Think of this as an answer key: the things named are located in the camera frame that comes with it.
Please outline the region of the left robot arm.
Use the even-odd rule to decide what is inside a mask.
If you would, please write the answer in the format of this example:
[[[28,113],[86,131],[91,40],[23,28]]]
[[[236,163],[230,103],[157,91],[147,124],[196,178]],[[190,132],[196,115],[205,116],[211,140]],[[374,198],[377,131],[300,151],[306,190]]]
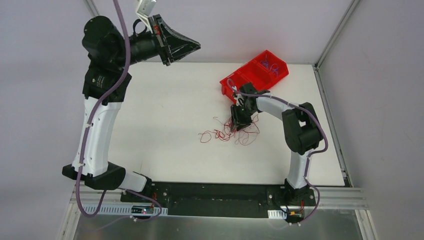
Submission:
[[[94,190],[128,189],[140,202],[152,198],[149,178],[109,161],[113,127],[131,81],[130,65],[159,56],[164,65],[199,50],[201,44],[169,27],[160,15],[147,19],[148,27],[125,42],[112,21],[96,16],[84,27],[82,45],[90,64],[85,74],[84,125],[75,159],[62,168],[72,180]]]

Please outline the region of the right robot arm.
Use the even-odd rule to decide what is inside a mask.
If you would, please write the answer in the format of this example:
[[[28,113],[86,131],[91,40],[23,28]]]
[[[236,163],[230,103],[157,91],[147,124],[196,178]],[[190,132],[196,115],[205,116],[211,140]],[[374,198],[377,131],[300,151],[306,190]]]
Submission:
[[[283,201],[290,205],[298,204],[310,189],[307,177],[311,156],[319,152],[317,148],[321,141],[324,141],[323,150],[328,149],[328,140],[314,107],[309,102],[296,105],[272,95],[268,90],[258,91],[252,83],[237,88],[229,79],[227,85],[236,100],[230,107],[232,131],[249,127],[255,113],[268,113],[282,122],[285,143],[291,151]]]

